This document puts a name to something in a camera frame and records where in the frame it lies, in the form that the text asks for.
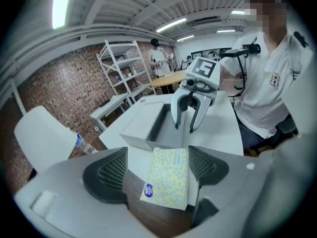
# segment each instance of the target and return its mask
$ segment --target white chair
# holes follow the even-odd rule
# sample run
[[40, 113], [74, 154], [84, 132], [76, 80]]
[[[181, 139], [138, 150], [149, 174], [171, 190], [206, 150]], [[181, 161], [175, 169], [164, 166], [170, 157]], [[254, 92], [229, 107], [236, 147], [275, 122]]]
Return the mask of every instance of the white chair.
[[25, 114], [16, 125], [14, 134], [23, 153], [38, 173], [67, 160], [77, 141], [77, 135], [43, 106], [35, 107]]

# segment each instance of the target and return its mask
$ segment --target chair armrest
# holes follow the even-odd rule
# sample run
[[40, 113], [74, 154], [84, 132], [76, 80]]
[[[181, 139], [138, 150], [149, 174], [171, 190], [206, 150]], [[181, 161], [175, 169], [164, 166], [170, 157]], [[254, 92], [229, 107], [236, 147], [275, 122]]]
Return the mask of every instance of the chair armrest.
[[291, 136], [296, 131], [296, 126], [292, 118], [287, 118], [284, 121], [281, 121], [276, 129], [283, 135], [284, 137]]

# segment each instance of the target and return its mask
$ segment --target metal shelf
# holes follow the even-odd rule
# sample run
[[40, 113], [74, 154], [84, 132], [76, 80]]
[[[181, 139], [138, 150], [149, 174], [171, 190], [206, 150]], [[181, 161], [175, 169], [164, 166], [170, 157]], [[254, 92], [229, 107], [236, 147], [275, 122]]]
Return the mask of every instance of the metal shelf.
[[[126, 44], [110, 44], [111, 51], [114, 56], [119, 56], [125, 54], [130, 48], [135, 46], [133, 43], [126, 43]], [[101, 59], [110, 58], [109, 48], [107, 48], [104, 53], [100, 56]]]
[[[134, 41], [132, 41], [132, 43], [109, 44], [108, 40], [105, 40], [105, 44], [106, 45], [102, 48], [100, 53], [97, 54], [97, 59], [98, 59], [100, 65], [105, 73], [107, 80], [109, 81], [113, 91], [115, 92], [115, 94], [119, 95], [119, 93], [115, 87], [120, 85], [120, 84], [124, 84], [125, 88], [127, 89], [127, 92], [129, 93], [129, 97], [133, 100], [134, 103], [136, 102], [136, 99], [134, 97], [137, 96], [142, 91], [144, 91], [146, 88], [151, 89], [153, 91], [153, 93], [156, 95], [154, 87], [151, 86], [151, 75], [150, 75], [149, 71], [147, 70], [146, 64], [142, 58], [142, 53], [141, 53], [141, 50], [138, 46], [138, 43], [134, 40]], [[123, 59], [123, 60], [116, 60], [115, 56], [124, 55], [132, 47], [136, 47], [138, 55], [139, 55], [138, 57]], [[110, 65], [103, 63], [102, 59], [110, 58], [112, 54], [113, 54], [113, 56], [112, 56], [113, 64], [110, 66]], [[124, 75], [122, 75], [122, 73], [121, 73], [121, 68], [128, 67], [132, 63], [134, 63], [138, 60], [141, 61], [141, 66], [144, 69], [142, 71], [136, 73], [135, 75], [131, 75], [130, 77], [125, 78]], [[119, 76], [121, 78], [121, 81], [113, 84], [110, 77], [109, 77], [109, 74], [108, 74], [110, 71], [118, 72]], [[127, 84], [127, 81], [129, 81], [129, 80], [131, 80], [139, 75], [142, 75], [144, 73], [147, 74], [148, 80], [150, 83], [145, 84], [145, 85], [141, 85], [141, 83], [137, 81], [138, 87], [136, 87], [134, 89], [130, 89], [129, 85]]]
[[[147, 73], [147, 72], [146, 72], [145, 70], [140, 71], [140, 72], [138, 72], [137, 74], [132, 75], [131, 77], [127, 77], [127, 78], [125, 78], [125, 81], [128, 81], [128, 80], [130, 80], [130, 79], [132, 79], [132, 78], [135, 78], [135, 77], [137, 77], [137, 76], [140, 76], [140, 75], [142, 75], [142, 74], [144, 74], [144, 73]], [[114, 86], [114, 87], [116, 87], [116, 86], [118, 86], [118, 85], [122, 84], [123, 82], [124, 82], [124, 81], [123, 81], [123, 80], [121, 80], [121, 81], [119, 81], [119, 82], [115, 83], [113, 86]]]
[[119, 66], [119, 68], [124, 68], [124, 67], [127, 67], [131, 64], [133, 64], [135, 61], [137, 60], [141, 60], [141, 58], [129, 58], [129, 59], [124, 59], [124, 60], [119, 60], [117, 61], [117, 64]]
[[133, 97], [137, 96], [139, 93], [143, 92], [146, 88], [148, 88], [151, 84], [140, 85], [134, 88], [131, 92]]

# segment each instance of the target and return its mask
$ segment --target brick wall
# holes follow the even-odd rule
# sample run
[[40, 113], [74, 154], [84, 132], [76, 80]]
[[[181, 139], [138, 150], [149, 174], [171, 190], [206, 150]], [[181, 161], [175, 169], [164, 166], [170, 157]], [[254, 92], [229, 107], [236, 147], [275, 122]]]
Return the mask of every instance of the brick wall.
[[[150, 44], [139, 42], [138, 45], [147, 64]], [[18, 87], [26, 111], [42, 105], [64, 126], [78, 132], [85, 140], [90, 142], [97, 137], [99, 134], [95, 132], [89, 118], [89, 114], [97, 108], [94, 99], [104, 93], [109, 98], [114, 94], [96, 57], [102, 47], [93, 45], [67, 53], [38, 69]], [[169, 53], [174, 52], [172, 47], [162, 47]], [[136, 55], [136, 48], [127, 53], [128, 58]], [[143, 69], [141, 61], [133, 66], [137, 71]], [[146, 74], [139, 76], [138, 80], [148, 82]], [[136, 82], [132, 79], [129, 84], [133, 87]], [[107, 118], [106, 124], [110, 125], [119, 115], [121, 110], [117, 109]], [[11, 193], [15, 193], [27, 182], [32, 170], [13, 133], [21, 117], [14, 98], [10, 98], [0, 110], [0, 158]], [[71, 158], [80, 155], [79, 151], [74, 150]]]

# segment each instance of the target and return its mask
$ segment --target man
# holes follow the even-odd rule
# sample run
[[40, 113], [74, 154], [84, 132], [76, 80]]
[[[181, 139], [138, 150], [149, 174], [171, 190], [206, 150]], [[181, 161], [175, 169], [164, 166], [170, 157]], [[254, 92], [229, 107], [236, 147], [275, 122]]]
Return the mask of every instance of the man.
[[[165, 50], [163, 48], [159, 48], [159, 41], [157, 39], [151, 39], [151, 49], [148, 53], [148, 63], [154, 68], [157, 77], [162, 77], [171, 72], [166, 62], [167, 57], [168, 54]], [[162, 86], [161, 89], [163, 94], [174, 93], [172, 85]]]
[[[261, 47], [260, 54], [240, 56], [246, 74], [245, 90], [234, 103], [240, 127], [243, 149], [256, 146], [275, 135], [275, 126], [288, 116], [281, 95], [292, 85], [293, 62], [290, 43], [297, 42], [287, 33], [287, 3], [285, 0], [246, 0], [251, 13], [256, 13], [261, 31], [252, 40]], [[242, 48], [246, 37], [240, 38], [233, 49]], [[299, 45], [298, 53], [303, 47]], [[228, 75], [241, 73], [237, 58], [220, 61], [220, 83]]]
[[208, 58], [210, 58], [210, 59], [212, 59], [212, 58], [214, 58], [216, 56], [217, 56], [217, 54], [213, 50], [210, 51], [209, 54], [208, 54]]

